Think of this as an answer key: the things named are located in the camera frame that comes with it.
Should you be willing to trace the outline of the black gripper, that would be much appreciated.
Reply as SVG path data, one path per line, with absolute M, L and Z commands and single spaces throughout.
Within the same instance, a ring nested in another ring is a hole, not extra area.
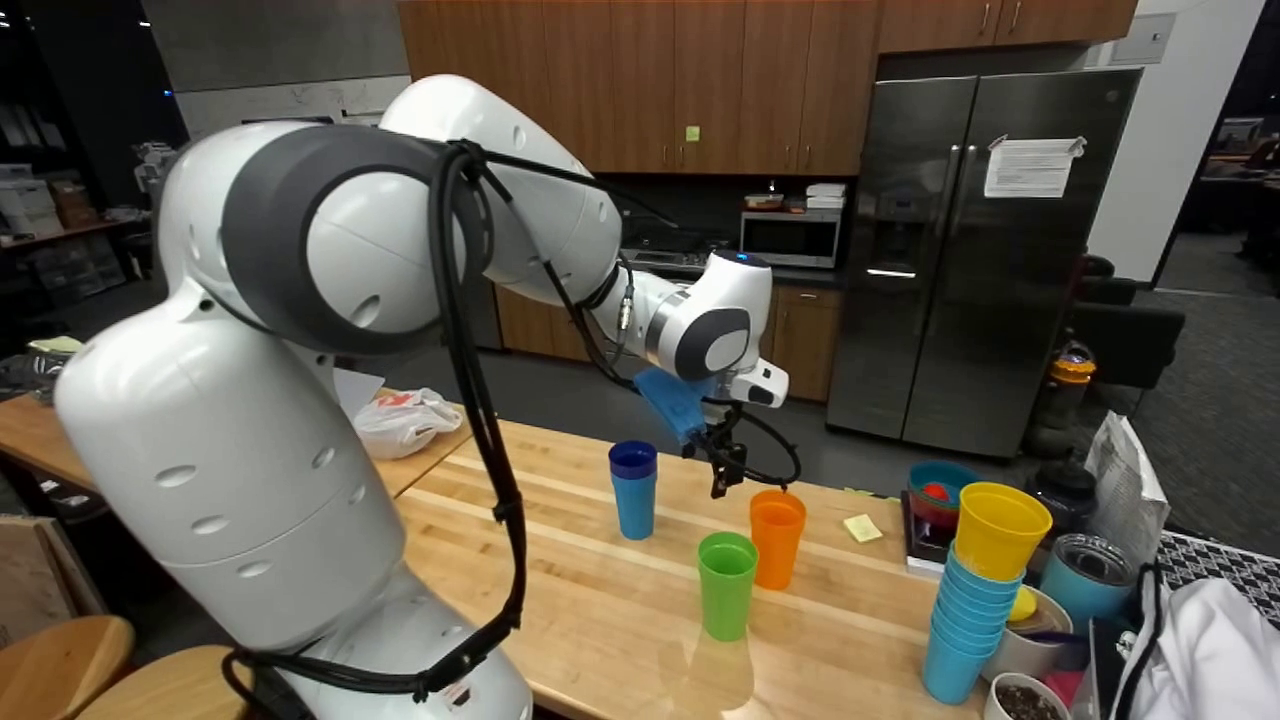
M 723 402 L 685 443 L 690 457 L 701 457 L 711 467 L 711 494 L 727 494 L 744 480 L 749 446 L 736 441 L 742 419 L 744 412 Z

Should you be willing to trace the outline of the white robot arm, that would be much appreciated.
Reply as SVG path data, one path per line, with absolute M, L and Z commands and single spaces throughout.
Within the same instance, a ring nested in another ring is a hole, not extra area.
M 438 70 L 371 125 L 257 119 L 192 138 L 165 176 L 165 298 L 98 333 L 52 406 L 145 550 L 234 634 L 221 674 L 283 678 L 312 720 L 533 720 L 506 656 L 523 603 L 476 625 L 406 564 L 406 525 L 341 401 L 344 355 L 438 333 L 497 493 L 523 500 L 476 367 L 464 284 L 561 303 L 636 352 L 636 395 L 693 395 L 711 482 L 727 426 L 790 401 L 759 352 L 771 268 L 715 253 L 690 284 L 619 253 L 607 187 L 499 92 Z

